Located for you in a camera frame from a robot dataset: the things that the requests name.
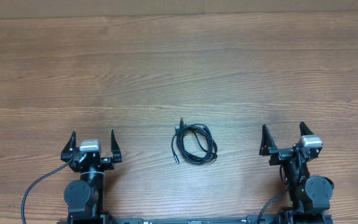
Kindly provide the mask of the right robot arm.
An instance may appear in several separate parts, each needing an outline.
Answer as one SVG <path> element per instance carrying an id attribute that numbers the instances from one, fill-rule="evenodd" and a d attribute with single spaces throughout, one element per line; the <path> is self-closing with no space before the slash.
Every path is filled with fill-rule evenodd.
<path id="1" fill-rule="evenodd" d="M 325 211 L 330 209 L 334 183 L 320 175 L 311 175 L 307 163 L 318 158 L 322 139 L 304 122 L 299 124 L 300 139 L 291 148 L 279 149 L 266 124 L 262 126 L 259 149 L 261 156 L 269 156 L 271 166 L 279 166 L 281 181 L 286 189 L 270 199 L 259 212 L 257 223 L 332 223 Z M 266 209 L 284 195 L 289 195 L 290 206 L 276 215 L 265 215 Z"/>

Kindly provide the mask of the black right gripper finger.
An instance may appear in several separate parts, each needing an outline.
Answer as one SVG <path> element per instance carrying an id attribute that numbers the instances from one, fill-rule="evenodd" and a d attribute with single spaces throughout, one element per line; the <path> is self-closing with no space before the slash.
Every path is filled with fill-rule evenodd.
<path id="1" fill-rule="evenodd" d="M 262 126 L 262 140 L 259 149 L 260 156 L 270 156 L 277 150 L 277 146 L 266 124 Z"/>
<path id="2" fill-rule="evenodd" d="M 314 133 L 309 129 L 304 121 L 299 124 L 301 136 L 313 135 Z"/>

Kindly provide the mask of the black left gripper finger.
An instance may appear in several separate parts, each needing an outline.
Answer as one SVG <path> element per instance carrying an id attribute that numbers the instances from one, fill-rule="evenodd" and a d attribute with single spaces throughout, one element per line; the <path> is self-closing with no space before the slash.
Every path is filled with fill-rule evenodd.
<path id="1" fill-rule="evenodd" d="M 122 154 L 119 148 L 119 145 L 116 141 L 114 130 L 111 130 L 111 152 L 112 152 L 112 162 L 120 163 L 122 162 Z"/>
<path id="2" fill-rule="evenodd" d="M 69 138 L 69 141 L 61 151 L 60 159 L 62 161 L 69 161 L 74 155 L 75 150 L 76 150 L 76 132 L 73 131 Z"/>

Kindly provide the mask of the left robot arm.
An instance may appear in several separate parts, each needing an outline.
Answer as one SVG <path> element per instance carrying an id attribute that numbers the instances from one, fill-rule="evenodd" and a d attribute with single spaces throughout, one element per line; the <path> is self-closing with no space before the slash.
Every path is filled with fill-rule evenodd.
<path id="1" fill-rule="evenodd" d="M 116 223 L 111 212 L 104 209 L 105 172 L 113 170 L 122 162 L 121 150 L 111 130 L 110 157 L 101 156 L 101 144 L 97 139 L 84 140 L 76 145 L 76 133 L 61 152 L 61 160 L 80 174 L 78 180 L 70 182 L 64 191 L 68 205 L 67 223 Z"/>

